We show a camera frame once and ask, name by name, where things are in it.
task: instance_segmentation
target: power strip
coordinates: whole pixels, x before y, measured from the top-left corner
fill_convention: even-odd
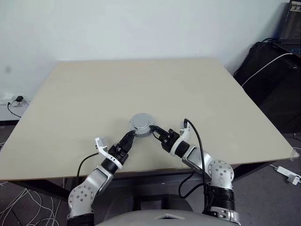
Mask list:
[[[284,176],[287,176],[287,181],[292,183],[293,185],[297,185],[298,183],[301,183],[301,176],[289,171],[286,168],[283,168],[282,166],[274,166],[274,165],[270,165],[274,168],[275,171],[277,171],[278,173],[281,173]]]

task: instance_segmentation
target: wooden table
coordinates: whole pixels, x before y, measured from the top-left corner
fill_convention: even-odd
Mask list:
[[[204,150],[230,164],[292,156],[292,147],[215,59],[59,62],[3,147],[0,180],[74,177],[97,151],[94,138],[119,142],[136,113],[151,114],[166,130],[178,131],[180,121],[190,119]],[[189,142],[197,144],[193,133]],[[80,174],[102,160],[90,158]],[[185,168],[149,136],[135,140],[121,172]]]

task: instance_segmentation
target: white wall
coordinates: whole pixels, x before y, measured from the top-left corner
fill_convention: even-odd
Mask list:
[[[288,1],[0,0],[0,99],[32,98],[57,60],[213,56],[233,73]]]

